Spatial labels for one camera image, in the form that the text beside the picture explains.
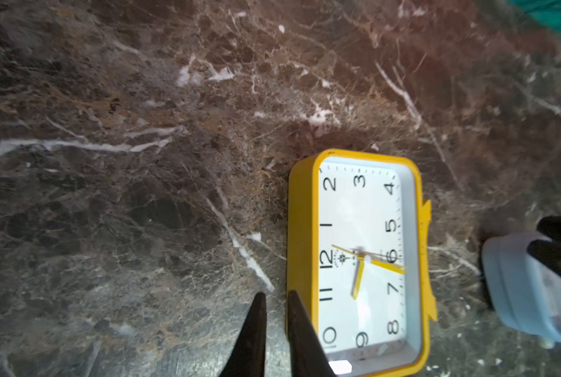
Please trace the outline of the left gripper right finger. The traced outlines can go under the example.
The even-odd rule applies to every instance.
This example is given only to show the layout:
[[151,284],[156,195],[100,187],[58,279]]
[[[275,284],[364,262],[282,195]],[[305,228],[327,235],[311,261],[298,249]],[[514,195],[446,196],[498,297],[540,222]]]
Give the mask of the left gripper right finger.
[[336,377],[296,291],[288,293],[287,330],[293,377]]

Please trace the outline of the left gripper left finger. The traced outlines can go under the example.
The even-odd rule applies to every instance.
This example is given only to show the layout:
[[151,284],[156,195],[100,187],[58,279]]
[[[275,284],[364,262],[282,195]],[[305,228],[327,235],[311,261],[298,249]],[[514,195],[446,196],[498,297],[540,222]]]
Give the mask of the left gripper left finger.
[[266,295],[259,292],[252,301],[233,351],[219,374],[220,377],[265,375],[266,325]]

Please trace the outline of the yellow rectangular alarm clock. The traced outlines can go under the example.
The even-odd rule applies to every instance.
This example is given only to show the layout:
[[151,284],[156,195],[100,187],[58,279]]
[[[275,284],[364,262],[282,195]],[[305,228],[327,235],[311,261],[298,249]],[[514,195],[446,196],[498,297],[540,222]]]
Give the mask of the yellow rectangular alarm clock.
[[296,291],[337,376],[409,376],[438,317],[431,202],[409,159],[328,149],[288,182],[287,292]]

